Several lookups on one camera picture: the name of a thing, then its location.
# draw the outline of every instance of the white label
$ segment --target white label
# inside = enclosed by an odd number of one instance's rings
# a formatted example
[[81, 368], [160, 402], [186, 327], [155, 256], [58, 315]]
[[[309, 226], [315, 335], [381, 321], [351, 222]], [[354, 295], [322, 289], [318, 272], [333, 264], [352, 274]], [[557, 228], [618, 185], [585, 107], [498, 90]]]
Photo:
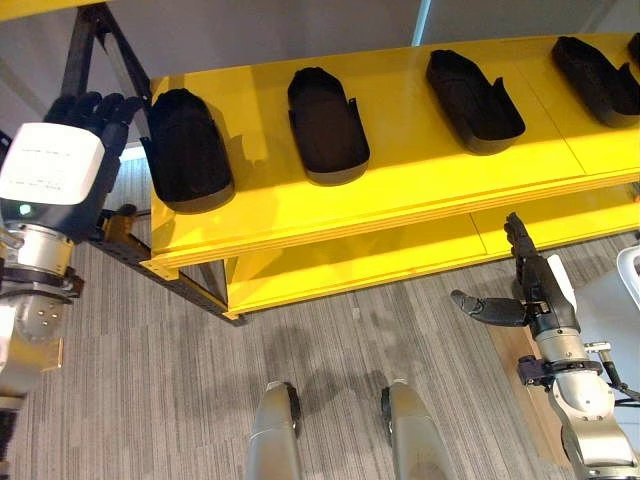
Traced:
[[81, 128], [25, 123], [0, 172], [0, 197], [21, 202], [75, 205], [93, 185], [104, 155], [100, 139]]

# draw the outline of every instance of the silver robot leg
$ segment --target silver robot leg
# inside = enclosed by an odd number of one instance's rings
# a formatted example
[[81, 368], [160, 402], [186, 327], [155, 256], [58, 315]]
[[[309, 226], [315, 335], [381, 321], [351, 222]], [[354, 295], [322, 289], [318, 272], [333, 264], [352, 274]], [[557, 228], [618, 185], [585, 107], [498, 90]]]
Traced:
[[424, 403], [404, 380], [382, 391], [396, 480], [453, 480], [451, 461]]
[[249, 442], [247, 480], [301, 480], [296, 431], [300, 402], [288, 383], [267, 385]]

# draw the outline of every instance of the metal frame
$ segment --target metal frame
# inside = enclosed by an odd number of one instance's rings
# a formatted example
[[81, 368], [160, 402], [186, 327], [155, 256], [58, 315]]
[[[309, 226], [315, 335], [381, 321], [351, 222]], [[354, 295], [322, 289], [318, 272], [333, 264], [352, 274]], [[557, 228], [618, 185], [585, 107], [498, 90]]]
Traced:
[[232, 325], [242, 325], [243, 320], [230, 320], [224, 316], [227, 311], [226, 302], [204, 288], [191, 277], [179, 274], [177, 280], [165, 280], [140, 265], [140, 262], [151, 258], [151, 249], [133, 234], [131, 228], [135, 221], [135, 209], [131, 206], [121, 207], [114, 212], [103, 210], [96, 233], [89, 239], [89, 243], [111, 258], [135, 270], [144, 277], [162, 285], [171, 292], [180, 295], [185, 300], [197, 305], [203, 310]]
[[[78, 96], [86, 92], [95, 39], [107, 54], [123, 93], [142, 100], [144, 108], [136, 115], [135, 123], [142, 139], [148, 141], [147, 115], [151, 108], [149, 77], [105, 3], [78, 8], [61, 95]], [[179, 274], [177, 280], [165, 280], [140, 265], [140, 262], [151, 259], [151, 248], [131, 234], [135, 212], [132, 205], [123, 206], [117, 212], [103, 210], [89, 243], [203, 310], [232, 325], [242, 325], [241, 319], [230, 320], [225, 316], [228, 310], [227, 293], [224, 265], [221, 262], [214, 264], [213, 268], [208, 265], [200, 267], [209, 289], [183, 273]]]

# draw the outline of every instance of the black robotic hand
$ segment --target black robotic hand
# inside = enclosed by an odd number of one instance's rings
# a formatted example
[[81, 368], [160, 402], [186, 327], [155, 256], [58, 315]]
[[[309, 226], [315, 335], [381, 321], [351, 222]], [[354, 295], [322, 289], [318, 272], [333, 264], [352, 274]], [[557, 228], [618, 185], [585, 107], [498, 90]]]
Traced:
[[516, 278], [524, 302], [512, 298], [476, 298], [454, 290], [452, 300], [460, 309], [490, 325], [531, 328], [534, 338], [559, 328], [580, 331], [573, 305], [566, 299], [547, 260], [538, 254], [533, 240], [515, 213], [504, 225], [511, 253], [516, 259]]
[[[108, 95], [104, 99], [97, 92], [86, 93], [78, 98], [73, 96], [58, 98], [45, 116], [44, 123], [68, 126], [70, 134], [65, 135], [64, 130], [61, 131], [59, 138], [61, 150], [54, 153], [65, 154], [64, 144], [72, 141], [73, 127], [87, 130], [99, 138], [104, 147], [104, 154], [93, 183], [88, 188], [86, 196], [79, 203], [74, 204], [40, 203], [32, 198], [25, 201], [15, 198], [15, 195], [14, 198], [0, 198], [0, 210], [5, 224], [7, 226], [39, 225], [65, 235], [76, 244], [86, 240], [93, 233], [105, 198], [113, 188], [120, 166], [119, 156], [127, 142], [129, 124], [141, 107], [142, 102], [138, 98], [125, 99], [118, 93]], [[25, 142], [17, 140], [18, 137], [9, 150], [5, 165], [10, 161], [12, 149], [16, 144], [25, 145]], [[31, 181], [34, 185], [45, 182], [41, 178], [34, 178]], [[73, 188], [64, 184], [54, 187]]]

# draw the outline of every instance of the silver metal joint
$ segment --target silver metal joint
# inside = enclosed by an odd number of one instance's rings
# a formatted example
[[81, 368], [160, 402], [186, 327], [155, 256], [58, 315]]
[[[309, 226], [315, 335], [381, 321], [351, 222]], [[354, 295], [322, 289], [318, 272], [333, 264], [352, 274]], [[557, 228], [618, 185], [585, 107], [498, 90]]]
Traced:
[[13, 224], [9, 226], [9, 232], [23, 244], [19, 248], [7, 248], [6, 267], [64, 276], [73, 249], [71, 240], [38, 225]]
[[546, 362], [587, 360], [587, 352], [580, 333], [573, 328], [546, 330], [535, 341]]

